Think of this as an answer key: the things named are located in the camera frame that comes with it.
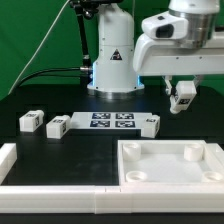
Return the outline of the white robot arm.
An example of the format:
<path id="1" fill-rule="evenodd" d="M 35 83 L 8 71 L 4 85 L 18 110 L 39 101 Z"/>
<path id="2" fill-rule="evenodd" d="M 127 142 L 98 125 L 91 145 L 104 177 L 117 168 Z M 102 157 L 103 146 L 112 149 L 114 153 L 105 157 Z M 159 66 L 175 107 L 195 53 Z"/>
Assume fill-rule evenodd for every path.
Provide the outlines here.
<path id="1" fill-rule="evenodd" d="M 168 10 L 134 20 L 115 3 L 99 7 L 99 55 L 88 92 L 108 99 L 144 89 L 141 76 L 224 74 L 224 31 L 215 30 L 220 0 L 170 0 Z"/>

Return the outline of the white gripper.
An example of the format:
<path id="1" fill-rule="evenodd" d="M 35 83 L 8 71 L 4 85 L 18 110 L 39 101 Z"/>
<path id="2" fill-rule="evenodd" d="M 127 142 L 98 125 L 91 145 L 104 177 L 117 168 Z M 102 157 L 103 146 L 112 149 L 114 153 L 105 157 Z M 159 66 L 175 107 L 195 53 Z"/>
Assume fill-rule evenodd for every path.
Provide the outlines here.
<path id="1" fill-rule="evenodd" d="M 214 32 L 202 48 L 190 49 L 181 46 L 188 26 L 186 19 L 170 14 L 146 18 L 135 45 L 135 72 L 139 76 L 164 76 L 165 93 L 170 98 L 176 92 L 171 76 L 195 75 L 192 83 L 197 88 L 203 75 L 224 74 L 224 32 Z"/>

